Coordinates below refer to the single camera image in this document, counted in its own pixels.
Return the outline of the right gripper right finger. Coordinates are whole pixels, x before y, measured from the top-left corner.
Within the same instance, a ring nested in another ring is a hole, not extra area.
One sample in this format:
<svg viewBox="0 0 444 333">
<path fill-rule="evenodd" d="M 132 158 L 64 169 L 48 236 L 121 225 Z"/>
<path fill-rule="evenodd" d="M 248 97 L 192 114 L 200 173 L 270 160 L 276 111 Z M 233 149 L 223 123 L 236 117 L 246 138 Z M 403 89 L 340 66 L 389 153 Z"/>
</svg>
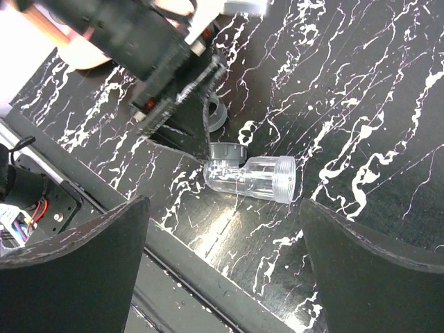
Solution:
<svg viewBox="0 0 444 333">
<path fill-rule="evenodd" d="M 299 220 L 330 332 L 443 331 L 443 254 L 309 199 Z"/>
</svg>

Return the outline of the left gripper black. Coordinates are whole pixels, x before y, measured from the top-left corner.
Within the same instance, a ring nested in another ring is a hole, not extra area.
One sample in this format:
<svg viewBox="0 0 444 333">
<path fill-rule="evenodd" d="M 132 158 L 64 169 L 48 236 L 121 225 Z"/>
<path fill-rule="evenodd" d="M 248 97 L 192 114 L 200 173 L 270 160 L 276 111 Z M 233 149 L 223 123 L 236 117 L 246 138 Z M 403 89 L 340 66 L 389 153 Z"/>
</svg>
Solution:
<svg viewBox="0 0 444 333">
<path fill-rule="evenodd" d="M 148 87 L 134 103 L 144 118 L 144 136 L 157 145 L 200 162 L 210 157 L 209 98 L 191 94 L 180 103 L 167 98 L 155 104 L 173 78 L 184 74 L 210 46 L 220 28 L 215 19 L 200 17 L 195 1 L 188 11 L 166 9 L 163 1 L 41 1 L 68 27 L 62 32 L 33 1 L 15 8 L 53 40 L 60 58 L 77 70 L 115 61 Z"/>
</svg>

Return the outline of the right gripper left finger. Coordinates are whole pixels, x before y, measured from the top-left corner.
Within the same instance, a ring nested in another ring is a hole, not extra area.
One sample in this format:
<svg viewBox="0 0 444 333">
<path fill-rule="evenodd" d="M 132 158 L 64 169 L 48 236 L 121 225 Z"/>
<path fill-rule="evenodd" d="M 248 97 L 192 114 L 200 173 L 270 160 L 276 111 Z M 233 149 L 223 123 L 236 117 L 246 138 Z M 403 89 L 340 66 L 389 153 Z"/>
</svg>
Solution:
<svg viewBox="0 0 444 333">
<path fill-rule="evenodd" d="M 150 200 L 138 196 L 1 258 L 2 332 L 123 332 Z"/>
</svg>

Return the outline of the clear elbow pipe fitting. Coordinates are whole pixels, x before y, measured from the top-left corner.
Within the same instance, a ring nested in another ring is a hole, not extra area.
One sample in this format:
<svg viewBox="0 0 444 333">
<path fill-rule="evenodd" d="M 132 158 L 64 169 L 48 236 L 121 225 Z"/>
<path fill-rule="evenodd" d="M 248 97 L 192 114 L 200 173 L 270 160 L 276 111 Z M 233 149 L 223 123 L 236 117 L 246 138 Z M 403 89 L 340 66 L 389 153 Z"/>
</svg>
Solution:
<svg viewBox="0 0 444 333">
<path fill-rule="evenodd" d="M 295 194 L 296 161 L 291 156 L 247 157 L 247 147 L 213 142 L 203 169 L 212 190 L 289 204 Z"/>
</svg>

